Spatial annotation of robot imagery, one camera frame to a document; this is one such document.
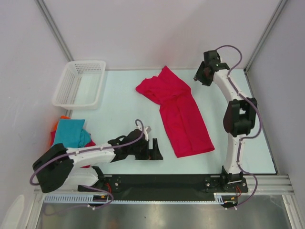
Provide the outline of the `crimson red t shirt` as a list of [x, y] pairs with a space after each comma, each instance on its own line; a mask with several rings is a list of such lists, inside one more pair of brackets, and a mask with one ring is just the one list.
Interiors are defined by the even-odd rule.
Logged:
[[160, 106], [160, 115], [177, 158], [215, 150], [191, 88], [167, 66], [135, 90]]

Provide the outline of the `white perforated plastic basket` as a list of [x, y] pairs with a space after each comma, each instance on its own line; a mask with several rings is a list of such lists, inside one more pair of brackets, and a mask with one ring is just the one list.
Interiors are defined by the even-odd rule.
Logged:
[[72, 61], [65, 65], [52, 104], [66, 110], [97, 109], [106, 84], [106, 62]]

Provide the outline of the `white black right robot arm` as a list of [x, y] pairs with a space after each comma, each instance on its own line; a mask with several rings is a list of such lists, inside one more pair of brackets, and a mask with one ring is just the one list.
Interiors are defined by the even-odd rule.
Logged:
[[204, 52], [203, 61], [194, 76], [194, 80], [202, 85], [216, 84], [228, 103], [223, 118], [224, 130], [228, 134], [226, 160], [219, 175], [205, 177], [207, 193], [248, 191], [242, 157], [246, 137], [255, 126], [257, 101], [244, 95], [231, 77], [230, 70], [219, 53], [210, 50]]

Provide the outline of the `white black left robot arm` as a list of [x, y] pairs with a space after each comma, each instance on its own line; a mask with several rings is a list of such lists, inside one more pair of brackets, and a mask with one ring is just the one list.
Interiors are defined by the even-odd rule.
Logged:
[[30, 183], [39, 186], [43, 193], [51, 193], [64, 185], [76, 185], [79, 192], [91, 188], [110, 191], [110, 184], [98, 164], [125, 160], [128, 156], [142, 161], [163, 159], [157, 138], [153, 138], [152, 148], [149, 147], [148, 133], [149, 127], [137, 128], [106, 144], [84, 148], [55, 144], [34, 162]]

